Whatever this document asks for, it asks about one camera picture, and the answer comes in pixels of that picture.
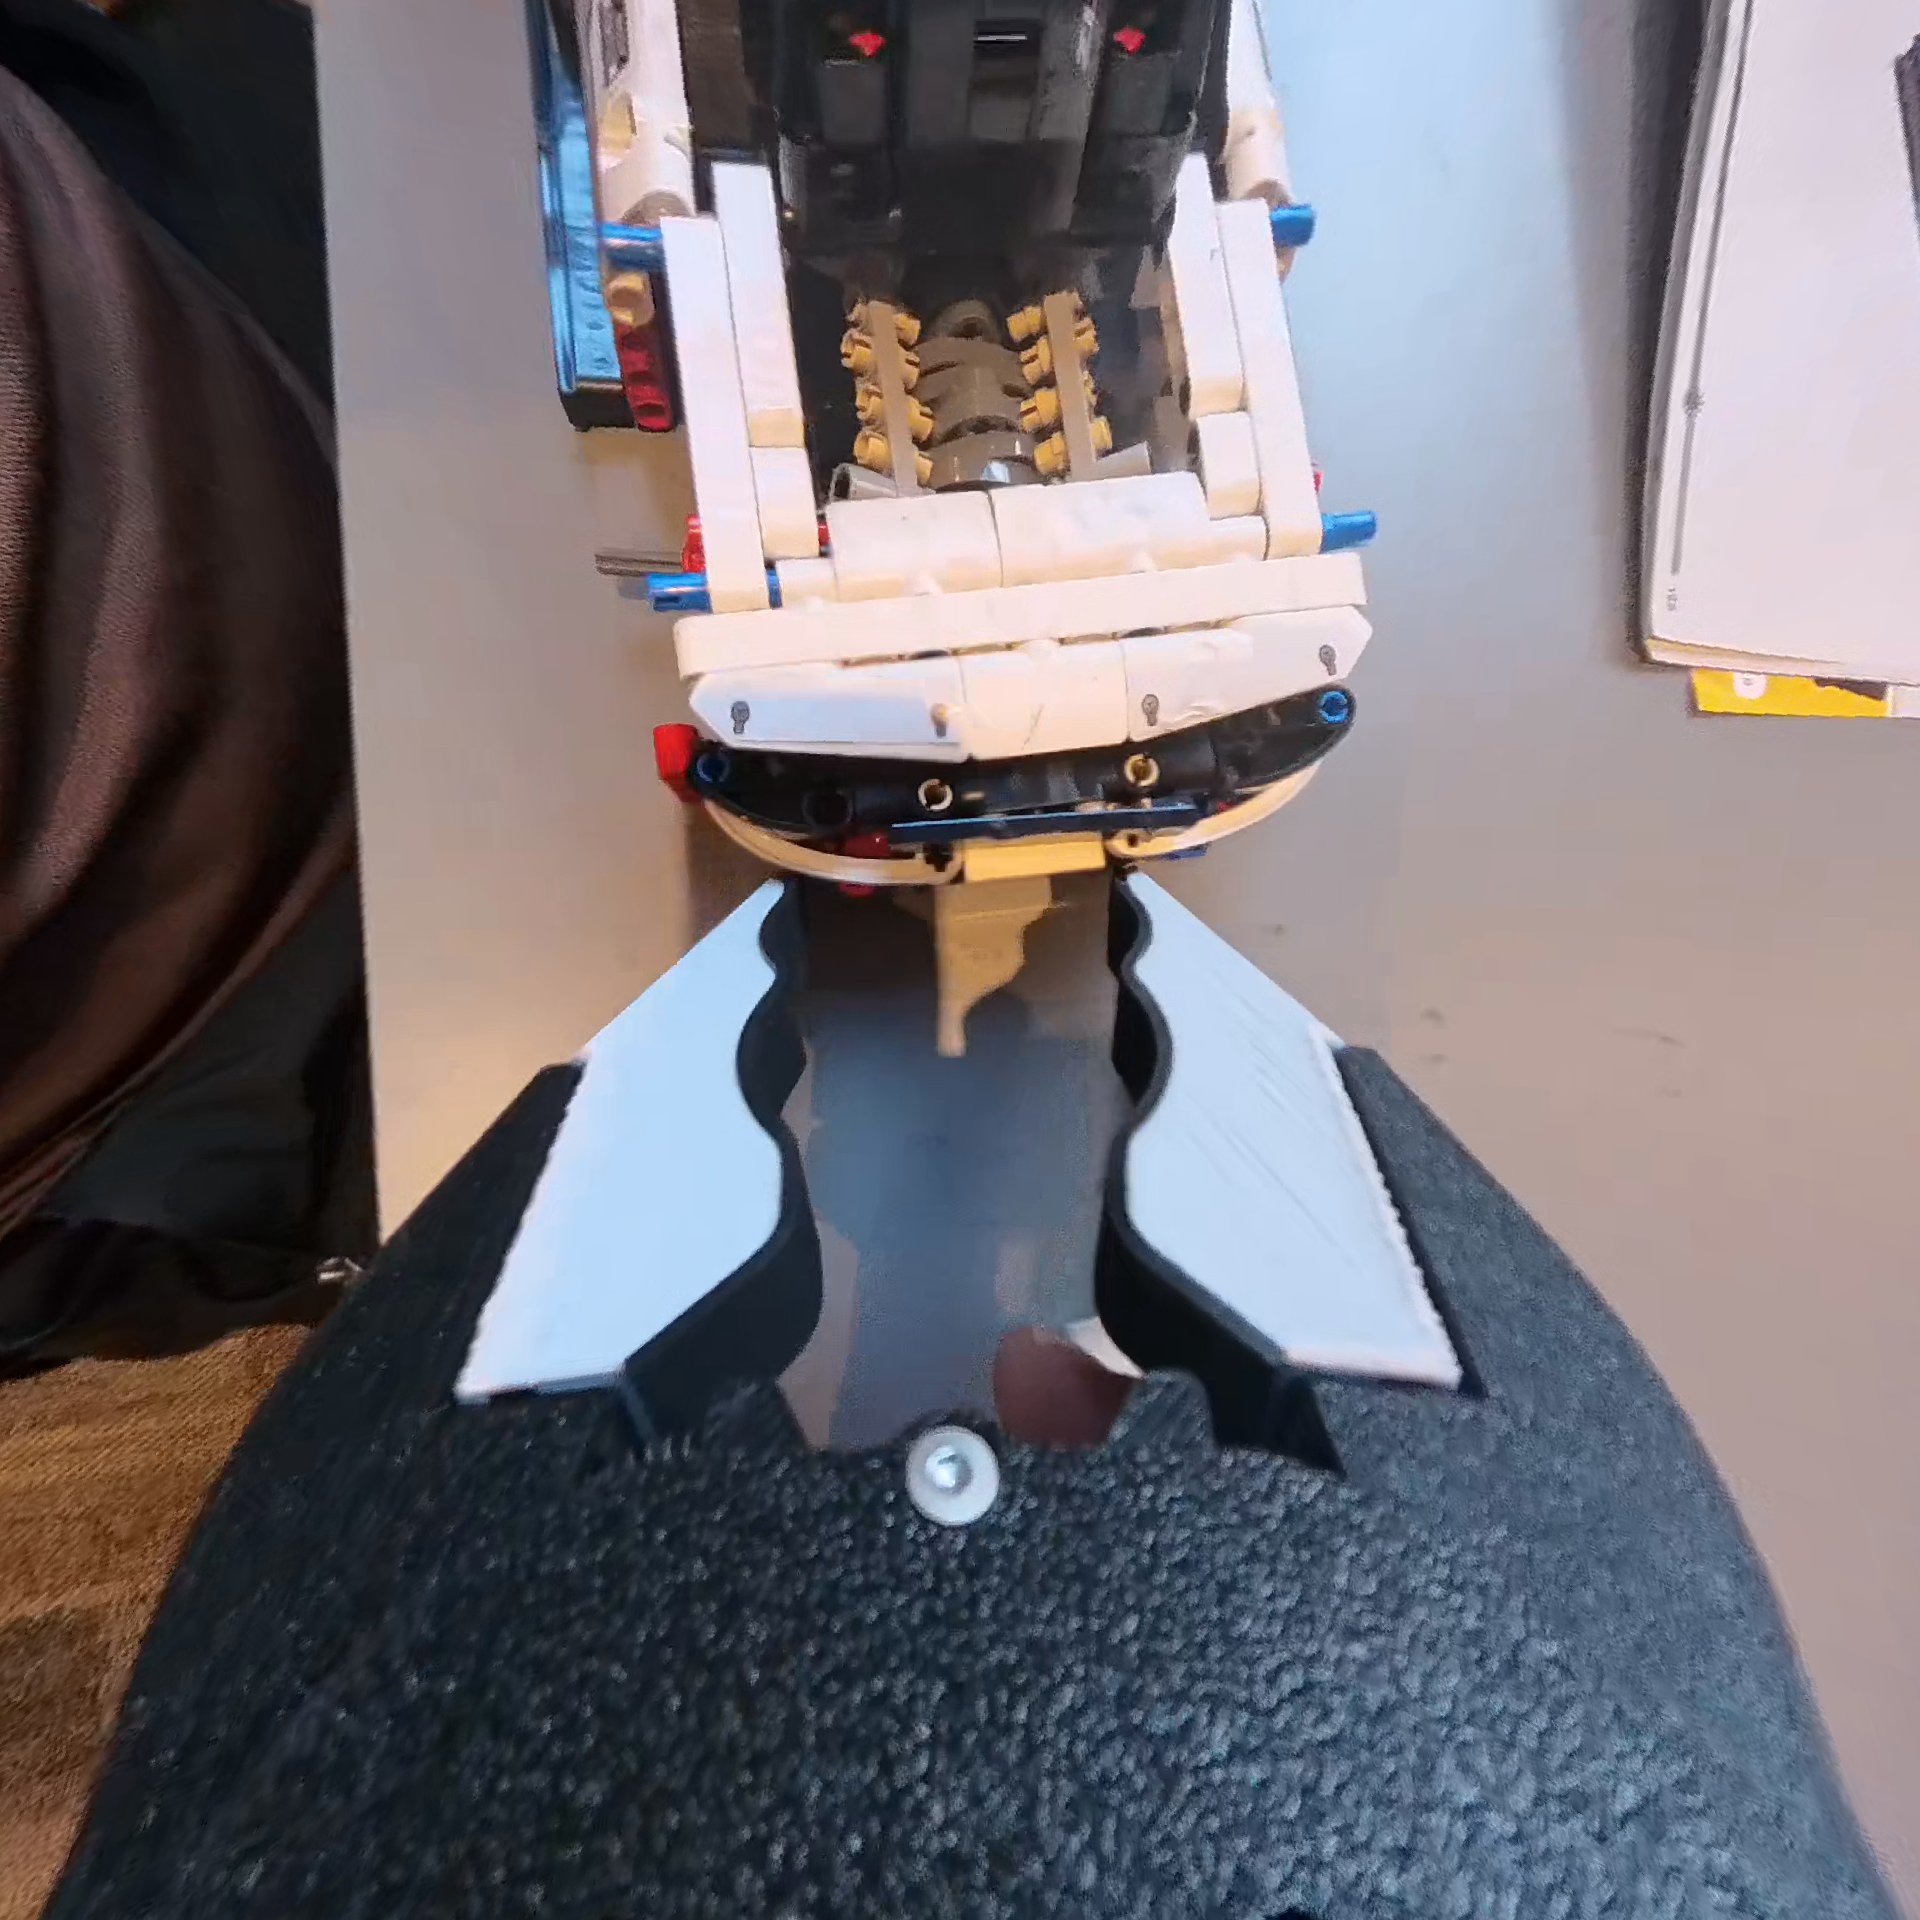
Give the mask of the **open instruction booklet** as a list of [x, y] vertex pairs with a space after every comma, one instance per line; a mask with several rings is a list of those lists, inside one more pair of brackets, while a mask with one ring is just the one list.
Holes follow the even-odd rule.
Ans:
[[1650, 382], [1645, 655], [1918, 687], [1915, 1], [1706, 3]]

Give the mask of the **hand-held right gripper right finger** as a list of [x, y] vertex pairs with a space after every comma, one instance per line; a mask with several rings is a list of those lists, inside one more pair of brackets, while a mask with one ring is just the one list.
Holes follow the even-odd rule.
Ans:
[[1455, 1393], [1465, 1358], [1380, 1163], [1338, 1034], [1161, 881], [1117, 876], [1095, 1316], [1141, 1378], [1195, 1379], [1213, 1436], [1340, 1467], [1326, 1382]]

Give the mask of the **toy brick race car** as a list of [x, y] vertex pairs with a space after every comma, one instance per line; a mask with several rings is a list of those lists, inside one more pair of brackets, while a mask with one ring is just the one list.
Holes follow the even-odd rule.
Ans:
[[659, 778], [931, 925], [936, 1048], [1065, 876], [1207, 852], [1354, 719], [1261, 3], [524, 3], [557, 388], [664, 438]]

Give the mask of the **person's torso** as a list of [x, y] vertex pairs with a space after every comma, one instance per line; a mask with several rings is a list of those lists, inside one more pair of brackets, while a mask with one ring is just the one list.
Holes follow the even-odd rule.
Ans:
[[3, 5], [3, 1368], [310, 1325], [373, 1090], [317, 24]]

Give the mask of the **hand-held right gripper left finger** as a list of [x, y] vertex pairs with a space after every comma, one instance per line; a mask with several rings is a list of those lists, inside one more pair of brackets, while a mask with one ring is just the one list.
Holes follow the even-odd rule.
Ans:
[[652, 1444], [805, 1353], [825, 1266], [787, 1121], [803, 972], [801, 888], [769, 880], [587, 1041], [457, 1403], [605, 1390]]

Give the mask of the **yellow paper leaflet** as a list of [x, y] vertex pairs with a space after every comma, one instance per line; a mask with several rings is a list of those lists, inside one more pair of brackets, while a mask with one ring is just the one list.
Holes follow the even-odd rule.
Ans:
[[1917, 683], [1693, 668], [1690, 691], [1703, 716], [1918, 719]]

